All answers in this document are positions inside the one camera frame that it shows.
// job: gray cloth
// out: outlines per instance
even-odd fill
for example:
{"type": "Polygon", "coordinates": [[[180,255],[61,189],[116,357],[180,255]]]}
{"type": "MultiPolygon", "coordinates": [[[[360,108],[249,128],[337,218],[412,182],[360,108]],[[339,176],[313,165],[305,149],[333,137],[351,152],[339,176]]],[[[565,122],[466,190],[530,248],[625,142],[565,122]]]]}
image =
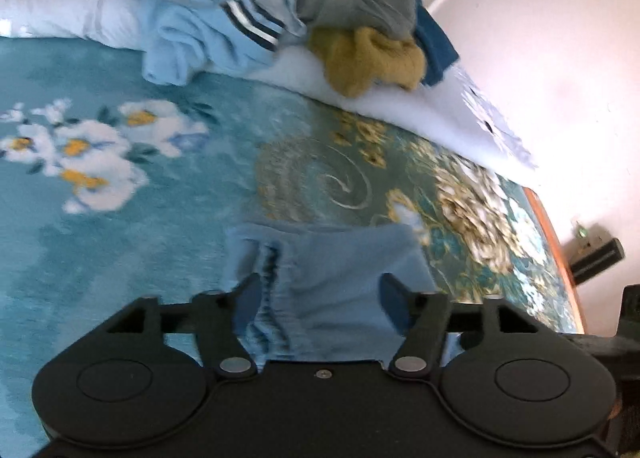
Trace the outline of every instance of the gray cloth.
{"type": "Polygon", "coordinates": [[[415,29],[415,0],[298,0],[297,11],[311,27],[372,27],[392,40],[415,29]]]}

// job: teal bedspread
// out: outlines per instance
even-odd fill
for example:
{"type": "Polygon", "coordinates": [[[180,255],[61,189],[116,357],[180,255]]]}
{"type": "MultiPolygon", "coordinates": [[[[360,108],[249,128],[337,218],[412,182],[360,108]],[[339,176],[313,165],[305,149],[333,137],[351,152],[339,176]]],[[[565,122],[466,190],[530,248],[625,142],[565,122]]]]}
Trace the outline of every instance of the teal bedspread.
{"type": "Polygon", "coordinates": [[[140,76],[140,54],[0,41],[0,456],[45,443],[31,381],[140,295],[215,288],[223,229],[411,225],[437,284],[575,324],[522,188],[399,128],[258,83],[140,76]]]}

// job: striped sleeve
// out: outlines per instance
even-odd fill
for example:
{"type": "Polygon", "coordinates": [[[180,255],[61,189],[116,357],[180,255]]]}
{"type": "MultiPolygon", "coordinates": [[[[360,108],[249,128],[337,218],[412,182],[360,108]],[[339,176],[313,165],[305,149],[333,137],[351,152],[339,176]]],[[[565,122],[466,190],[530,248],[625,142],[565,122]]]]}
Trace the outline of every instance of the striped sleeve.
{"type": "Polygon", "coordinates": [[[266,50],[275,52],[284,24],[254,0],[228,0],[222,4],[229,21],[239,32],[266,50]]]}

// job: mustard yellow sweater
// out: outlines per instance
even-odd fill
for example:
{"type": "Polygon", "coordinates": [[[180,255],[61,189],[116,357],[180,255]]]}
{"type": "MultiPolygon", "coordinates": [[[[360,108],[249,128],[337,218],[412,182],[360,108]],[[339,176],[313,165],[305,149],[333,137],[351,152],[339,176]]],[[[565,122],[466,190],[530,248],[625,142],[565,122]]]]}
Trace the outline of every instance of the mustard yellow sweater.
{"type": "Polygon", "coordinates": [[[370,27],[315,28],[308,48],[324,63],[332,88],[346,97],[365,93],[375,81],[414,90],[426,71],[424,53],[413,38],[390,40],[370,27]]]}

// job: white flower print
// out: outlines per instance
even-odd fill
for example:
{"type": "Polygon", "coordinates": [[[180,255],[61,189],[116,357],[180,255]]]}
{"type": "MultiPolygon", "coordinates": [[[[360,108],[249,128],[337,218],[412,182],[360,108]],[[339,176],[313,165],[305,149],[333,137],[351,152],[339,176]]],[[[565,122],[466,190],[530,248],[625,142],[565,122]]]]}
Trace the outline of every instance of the white flower print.
{"type": "Polygon", "coordinates": [[[73,184],[74,196],[63,206],[71,214],[120,209],[148,183],[144,171],[110,151],[63,159],[61,165],[60,178],[73,184]]]}
{"type": "Polygon", "coordinates": [[[14,107],[0,114],[0,123],[21,123],[24,121],[24,103],[16,103],[14,107]]]}
{"type": "Polygon", "coordinates": [[[42,161],[43,173],[47,177],[57,175],[60,171],[56,163],[56,149],[49,130],[39,124],[21,124],[17,137],[5,137],[0,140],[0,152],[9,162],[36,164],[42,161]]]}
{"type": "Polygon", "coordinates": [[[56,146],[61,159],[88,157],[95,150],[123,157],[131,143],[115,128],[92,119],[55,130],[56,146]]]}
{"type": "Polygon", "coordinates": [[[53,104],[47,104],[44,108],[34,108],[33,115],[43,115],[51,124],[62,124],[65,121],[65,112],[71,107],[71,99],[56,99],[53,104]]]}
{"type": "Polygon", "coordinates": [[[155,146],[166,157],[200,149],[209,139],[204,123],[192,121],[170,101],[129,102],[118,110],[124,115],[118,129],[130,142],[155,146]]]}
{"type": "Polygon", "coordinates": [[[537,264],[544,265],[546,263],[545,246],[535,223],[513,198],[509,199],[509,206],[515,217],[515,221],[511,221],[511,226],[516,233],[520,249],[537,264]]]}
{"type": "Polygon", "coordinates": [[[527,313],[532,316],[542,313],[545,309],[545,298],[543,295],[530,283],[529,278],[518,269],[513,269],[513,274],[518,278],[520,287],[527,297],[527,313]]]}
{"type": "Polygon", "coordinates": [[[457,170],[462,180],[476,192],[482,202],[497,213],[507,214],[507,207],[504,204],[507,195],[500,186],[500,179],[494,172],[456,155],[451,156],[451,165],[457,170]]]}

